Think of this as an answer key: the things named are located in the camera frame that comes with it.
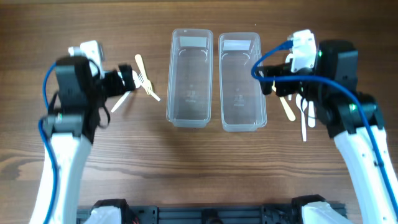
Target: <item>white label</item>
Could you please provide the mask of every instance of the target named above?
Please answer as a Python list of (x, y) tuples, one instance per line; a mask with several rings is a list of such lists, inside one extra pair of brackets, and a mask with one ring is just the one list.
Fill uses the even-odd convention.
[(249, 50), (251, 40), (224, 40), (223, 50)]
[(180, 47), (206, 47), (206, 37), (180, 37)]

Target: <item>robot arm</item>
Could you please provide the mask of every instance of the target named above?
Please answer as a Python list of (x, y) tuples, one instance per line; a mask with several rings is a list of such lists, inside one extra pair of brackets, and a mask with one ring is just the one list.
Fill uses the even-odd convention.
[[(82, 43), (81, 48), (69, 51), (71, 56), (56, 62), (59, 92), (49, 104), (48, 115), (39, 122), (45, 141), (45, 160), (30, 223), (76, 222), (83, 168), (96, 128), (105, 128), (100, 124), (99, 109), (104, 108), (109, 123), (106, 99), (136, 88), (129, 65), (120, 65), (120, 72), (103, 71), (98, 56), (101, 49), (96, 41)], [(55, 107), (57, 95), (59, 108)]]
[[(50, 142), (58, 163), (59, 176), (50, 223), (74, 223), (81, 175), (91, 151), (91, 143), (85, 136), (73, 137), (72, 133), (53, 134)], [(43, 174), (31, 224), (43, 222), (52, 196), (53, 170), (47, 150), (44, 156)]]
[[(257, 67), (258, 62), (253, 67), (255, 78), (260, 77), (263, 94), (272, 91), (271, 82), (262, 82), (271, 77), (271, 80), (275, 79), (277, 96), (299, 93), (307, 101), (313, 101), (317, 118), (326, 125), (329, 137), (335, 140), (346, 162), (364, 223), (397, 223), (398, 183), (387, 150), (384, 120), (376, 100), (356, 91), (358, 51), (345, 40), (322, 41), (317, 51), (309, 30), (296, 32), (289, 40), (285, 46), (276, 49), (290, 49), (292, 59), (288, 63)], [(349, 93), (325, 85), (325, 82), (314, 82), (319, 80), (316, 77), (333, 80)], [(358, 104), (353, 103), (349, 94), (359, 101), (378, 151), (364, 127)], [(312, 202), (301, 206), (301, 223), (344, 223), (325, 204)]]

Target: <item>wooden table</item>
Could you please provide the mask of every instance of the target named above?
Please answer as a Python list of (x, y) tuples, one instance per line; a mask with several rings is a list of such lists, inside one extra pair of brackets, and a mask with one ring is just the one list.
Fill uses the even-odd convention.
[[(69, 46), (103, 44), (104, 68), (145, 60), (160, 103), (138, 90), (97, 130), (86, 163), (80, 205), (126, 198), (130, 205), (258, 205), (320, 194), (346, 204), (361, 222), (358, 201), (334, 142), (320, 123), (302, 142), (267, 96), (268, 124), (254, 133), (221, 126), (218, 36), (257, 32), (263, 53), (300, 29), (317, 40), (347, 39), (359, 49), (358, 89), (378, 99), (391, 159), (398, 169), (397, 1), (219, 1), (38, 4), (0, 6), (0, 223), (27, 223), (37, 196), (44, 150), (37, 130), (46, 114), (42, 80)], [(171, 35), (176, 28), (214, 34), (211, 121), (204, 129), (175, 128), (165, 118)], [(283, 61), (276, 54), (268, 64)], [(55, 76), (47, 93), (58, 88)], [(117, 101), (109, 99), (107, 107)], [(289, 102), (295, 115), (299, 109)]]

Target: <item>transparent plastic box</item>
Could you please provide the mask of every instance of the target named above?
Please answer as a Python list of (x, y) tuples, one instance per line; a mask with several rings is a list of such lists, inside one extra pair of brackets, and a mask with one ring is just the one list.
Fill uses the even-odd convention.
[(205, 29), (173, 31), (167, 119), (176, 127), (204, 128), (210, 120), (213, 33)]
[(266, 99), (251, 69), (261, 58), (256, 33), (225, 33), (219, 41), (221, 119), (225, 131), (255, 131), (267, 123)]

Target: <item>white plastic fork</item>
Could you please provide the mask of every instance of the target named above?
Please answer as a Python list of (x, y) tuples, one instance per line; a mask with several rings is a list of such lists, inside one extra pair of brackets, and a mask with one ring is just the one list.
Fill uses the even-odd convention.
[(144, 87), (145, 91), (149, 95), (149, 92), (150, 91), (153, 92), (153, 89), (152, 89), (152, 83), (149, 81), (149, 79), (147, 77), (147, 74), (146, 74), (146, 71), (145, 71), (144, 61), (142, 60), (142, 57), (139, 54), (137, 54), (135, 56), (135, 59), (136, 59), (137, 65), (138, 65), (138, 69), (141, 72), (142, 77), (143, 77), (143, 79), (141, 81), (142, 82), (142, 87)]
[(160, 101), (160, 98), (152, 91), (152, 88), (150, 90), (147, 90), (147, 88), (144, 86), (144, 77), (142, 73), (138, 75), (138, 80), (142, 83), (142, 87), (147, 91), (147, 93), (155, 98), (155, 100)]

